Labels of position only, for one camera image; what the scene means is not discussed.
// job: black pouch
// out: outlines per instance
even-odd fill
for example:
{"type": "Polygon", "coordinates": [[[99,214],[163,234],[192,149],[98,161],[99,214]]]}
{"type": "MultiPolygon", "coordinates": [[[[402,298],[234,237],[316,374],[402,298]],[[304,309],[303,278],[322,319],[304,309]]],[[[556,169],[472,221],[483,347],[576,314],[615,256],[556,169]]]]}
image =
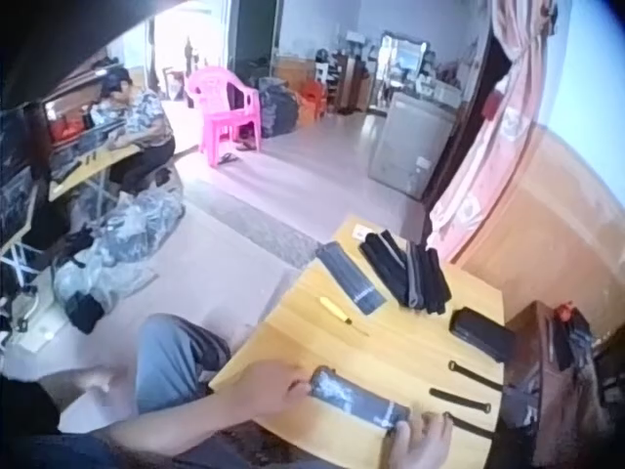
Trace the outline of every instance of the black pouch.
{"type": "Polygon", "coordinates": [[[471,308],[453,312],[449,331],[493,357],[496,362],[507,362],[515,350],[515,333],[512,330],[471,308]]]}

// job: door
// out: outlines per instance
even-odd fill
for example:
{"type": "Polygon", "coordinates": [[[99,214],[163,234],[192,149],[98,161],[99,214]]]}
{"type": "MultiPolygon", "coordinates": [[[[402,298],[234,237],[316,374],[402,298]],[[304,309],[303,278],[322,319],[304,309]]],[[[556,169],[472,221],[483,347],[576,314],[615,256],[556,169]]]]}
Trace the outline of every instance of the door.
{"type": "Polygon", "coordinates": [[[251,86],[270,74],[277,10],[278,0],[231,0],[228,68],[251,86]]]}

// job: yellow table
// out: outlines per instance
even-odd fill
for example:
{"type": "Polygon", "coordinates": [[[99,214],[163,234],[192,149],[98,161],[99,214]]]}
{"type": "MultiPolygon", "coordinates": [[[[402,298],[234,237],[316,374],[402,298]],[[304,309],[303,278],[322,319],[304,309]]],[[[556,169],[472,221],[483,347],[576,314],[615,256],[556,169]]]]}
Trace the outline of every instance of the yellow table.
{"type": "MultiPolygon", "coordinates": [[[[455,360],[498,383],[503,382],[503,365],[451,335],[448,325],[450,312],[464,306],[503,323],[501,292],[454,266],[444,266],[453,295],[445,315],[415,314],[400,308],[358,251],[359,241],[353,236],[358,225],[381,231],[350,218],[335,239],[388,301],[365,317],[323,265],[314,260],[211,386],[219,389],[248,363],[258,360],[293,362],[310,373],[326,364],[382,397],[403,405],[418,404],[422,410],[448,410],[484,429],[494,430],[501,394],[449,371],[448,362],[455,360]],[[330,298],[369,336],[327,313],[319,304],[320,296],[330,298]],[[491,403],[492,411],[485,414],[440,401],[429,395],[431,387],[491,403]]],[[[401,246],[405,244],[404,240],[397,240],[401,246]]],[[[384,430],[315,398],[306,398],[296,408],[275,417],[259,418],[257,422],[285,441],[334,464],[349,468],[380,466],[384,430]]],[[[455,428],[444,467],[483,467],[490,443],[455,428]]]]}
{"type": "Polygon", "coordinates": [[[106,145],[102,145],[93,151],[85,153],[78,158],[82,161],[82,165],[71,173],[65,180],[57,184],[54,181],[50,183],[50,191],[48,192],[48,200],[51,202],[56,200],[64,193],[71,191],[76,186],[89,181],[91,178],[98,174],[105,176],[105,171],[113,164],[121,161],[122,159],[132,156],[135,153],[141,151],[136,145],[130,145],[123,149],[108,149],[106,145]]]}

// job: gray pants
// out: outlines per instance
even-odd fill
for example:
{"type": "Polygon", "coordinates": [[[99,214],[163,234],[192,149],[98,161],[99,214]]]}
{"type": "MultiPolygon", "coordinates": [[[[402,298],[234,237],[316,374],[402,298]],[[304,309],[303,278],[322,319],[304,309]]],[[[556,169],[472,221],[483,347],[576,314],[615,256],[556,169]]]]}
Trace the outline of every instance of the gray pants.
{"type": "MultiPolygon", "coordinates": [[[[199,374],[202,370],[218,371],[229,358],[228,344],[212,332],[175,316],[150,317],[140,333],[136,378],[139,413],[206,396],[208,388],[198,382],[199,374]]],[[[229,469],[334,467],[289,446],[254,423],[221,432],[177,457],[176,462],[176,467],[188,464],[229,469]],[[282,463],[274,464],[276,459],[282,463]]]]}

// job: yellow screwdriver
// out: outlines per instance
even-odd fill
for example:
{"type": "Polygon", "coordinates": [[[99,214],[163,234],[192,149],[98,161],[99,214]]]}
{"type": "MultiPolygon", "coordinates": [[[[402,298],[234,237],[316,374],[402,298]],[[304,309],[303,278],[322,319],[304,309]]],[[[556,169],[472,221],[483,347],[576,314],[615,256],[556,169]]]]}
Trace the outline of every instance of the yellow screwdriver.
{"type": "Polygon", "coordinates": [[[366,335],[367,337],[369,336],[369,334],[367,334],[364,330],[356,327],[354,323],[352,322],[352,320],[348,317],[348,315],[346,315],[343,312],[343,310],[339,308],[338,306],[336,306],[334,302],[332,302],[332,300],[330,300],[329,298],[325,296],[320,296],[319,303],[321,303],[325,307],[325,309],[328,310],[332,314],[332,316],[338,318],[341,322],[344,322],[345,324],[350,325],[351,327],[354,328],[354,330],[357,330],[361,334],[366,335]]]}

